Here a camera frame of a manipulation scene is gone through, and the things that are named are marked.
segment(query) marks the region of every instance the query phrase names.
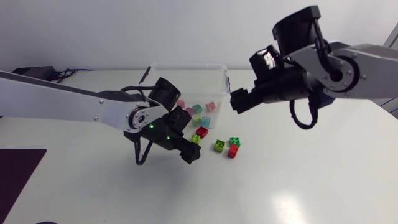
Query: robotic arm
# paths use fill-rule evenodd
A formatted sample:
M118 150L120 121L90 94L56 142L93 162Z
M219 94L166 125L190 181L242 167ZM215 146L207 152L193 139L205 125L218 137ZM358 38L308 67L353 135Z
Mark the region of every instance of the robotic arm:
M318 109L335 98L387 98L398 96L398 51L377 45L349 46L328 43L318 25L320 12L310 6L278 22L272 33L280 53L270 45L256 52L250 63L257 76L252 92L231 93L238 114L260 103L290 101L295 123L314 127ZM311 124L301 123L295 100L308 98Z
M128 94L137 90L140 94ZM151 90L148 97L143 90ZM183 138L190 115L174 104L180 92L160 78L155 86L128 86L121 91L93 93L13 73L0 72L0 114L3 116L101 122L120 129L134 142L136 163L141 165L153 143L181 151L191 164L200 146ZM142 158L141 141L149 140Z

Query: white wall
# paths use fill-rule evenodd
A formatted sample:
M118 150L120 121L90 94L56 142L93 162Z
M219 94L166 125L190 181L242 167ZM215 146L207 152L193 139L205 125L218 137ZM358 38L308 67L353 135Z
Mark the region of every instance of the white wall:
M273 25L312 4L328 40L382 45L396 0L2 0L0 70L144 68L152 62L249 68Z

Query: pink lego brick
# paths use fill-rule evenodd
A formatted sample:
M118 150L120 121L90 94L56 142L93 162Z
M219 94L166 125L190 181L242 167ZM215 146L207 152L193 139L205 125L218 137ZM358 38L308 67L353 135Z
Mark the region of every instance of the pink lego brick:
M185 102L183 100L177 100L177 105L181 106L182 109L185 108Z
M187 107L187 108L185 109L185 111L187 111L188 114L191 115L191 116L193 116L193 114L194 114L194 110L193 110L192 108Z
M214 102L210 102L206 104L206 108L208 111L213 111L214 109L216 109L216 105L214 104Z

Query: black mat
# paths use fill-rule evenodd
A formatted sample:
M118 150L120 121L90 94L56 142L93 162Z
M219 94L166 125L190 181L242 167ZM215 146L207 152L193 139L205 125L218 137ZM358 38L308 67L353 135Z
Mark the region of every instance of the black mat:
M4 223L46 149L0 149L0 223Z

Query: blue block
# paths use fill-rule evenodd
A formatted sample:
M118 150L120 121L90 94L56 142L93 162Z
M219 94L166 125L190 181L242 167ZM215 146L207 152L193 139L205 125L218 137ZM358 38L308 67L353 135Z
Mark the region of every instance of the blue block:
M210 118L208 117L202 117L201 118L201 125L205 128L208 128L210 126Z

